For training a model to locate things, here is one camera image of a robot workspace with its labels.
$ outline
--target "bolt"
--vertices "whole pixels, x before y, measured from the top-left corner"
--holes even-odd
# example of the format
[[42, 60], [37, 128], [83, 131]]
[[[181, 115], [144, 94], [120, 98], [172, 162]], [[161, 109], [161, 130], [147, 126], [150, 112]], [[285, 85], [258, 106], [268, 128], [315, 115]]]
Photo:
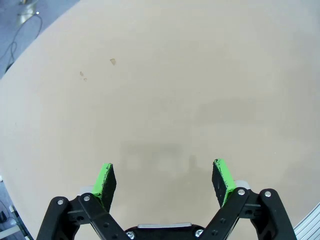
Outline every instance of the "bolt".
[[246, 192], [245, 192], [245, 190], [243, 190], [243, 189], [238, 190], [238, 194], [239, 194], [239, 195], [245, 195], [245, 193], [246, 193]]
[[197, 231], [195, 231], [195, 236], [198, 238], [198, 237], [200, 237], [200, 235], [203, 233], [204, 231], [202, 230], [202, 229], [199, 229], [199, 230], [197, 230]]
[[266, 192], [264, 193], [264, 195], [269, 198], [269, 197], [271, 197], [271, 192], [266, 191]]
[[126, 235], [130, 238], [130, 239], [134, 239], [135, 238], [135, 233], [133, 231], [127, 231]]

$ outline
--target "white table surface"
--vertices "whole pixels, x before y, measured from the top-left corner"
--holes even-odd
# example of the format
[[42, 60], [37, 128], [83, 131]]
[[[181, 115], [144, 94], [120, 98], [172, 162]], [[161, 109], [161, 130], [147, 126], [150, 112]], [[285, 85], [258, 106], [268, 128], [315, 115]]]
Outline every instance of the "white table surface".
[[297, 224], [320, 199], [319, 18], [303, 4], [82, 0], [58, 18], [0, 80], [1, 174], [31, 234], [108, 162], [123, 229], [206, 226], [215, 158]]

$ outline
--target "green pad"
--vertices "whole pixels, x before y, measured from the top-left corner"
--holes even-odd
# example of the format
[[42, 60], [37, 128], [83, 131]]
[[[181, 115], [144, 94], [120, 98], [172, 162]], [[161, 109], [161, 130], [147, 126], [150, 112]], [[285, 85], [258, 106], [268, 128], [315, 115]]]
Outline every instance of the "green pad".
[[100, 199], [102, 206], [108, 212], [110, 211], [116, 185], [117, 181], [113, 164], [103, 164], [93, 186], [92, 194]]
[[219, 205], [222, 207], [237, 186], [225, 161], [221, 158], [213, 162], [212, 183]]

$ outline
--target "gray floor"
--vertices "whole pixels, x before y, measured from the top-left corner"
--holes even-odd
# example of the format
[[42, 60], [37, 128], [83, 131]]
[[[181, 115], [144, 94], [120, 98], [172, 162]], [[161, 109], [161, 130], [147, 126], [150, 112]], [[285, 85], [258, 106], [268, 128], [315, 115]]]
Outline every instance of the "gray floor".
[[[35, 0], [27, 0], [26, 4], [20, 4], [20, 0], [0, 0], [0, 79], [5, 74], [5, 70], [11, 58], [10, 49], [7, 50], [15, 34], [20, 28], [19, 16], [20, 13], [24, 13], [26, 7]], [[20, 54], [33, 42], [39, 29], [40, 34], [52, 24], [59, 16], [65, 11], [71, 8], [78, 0], [39, 0], [35, 5], [35, 11], [39, 12], [39, 16], [42, 19], [42, 26], [40, 29], [40, 19], [37, 17], [30, 18], [21, 27], [16, 35], [16, 50], [14, 51], [14, 58], [17, 59]], [[5, 230], [15, 225], [12, 213], [9, 211], [9, 206], [12, 201], [6, 190], [5, 184], [0, 182], [0, 211], [8, 217], [8, 220], [4, 223], [0, 223], [0, 230]], [[24, 240], [24, 236], [21, 232], [17, 232], [6, 238], [7, 240]]]

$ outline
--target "brown spot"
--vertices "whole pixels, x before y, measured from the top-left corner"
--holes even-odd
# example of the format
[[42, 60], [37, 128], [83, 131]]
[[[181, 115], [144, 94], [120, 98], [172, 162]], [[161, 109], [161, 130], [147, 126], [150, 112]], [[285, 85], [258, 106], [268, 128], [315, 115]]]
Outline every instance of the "brown spot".
[[117, 63], [114, 58], [111, 58], [111, 59], [110, 59], [110, 62], [111, 62], [113, 65], [116, 65], [116, 63]]

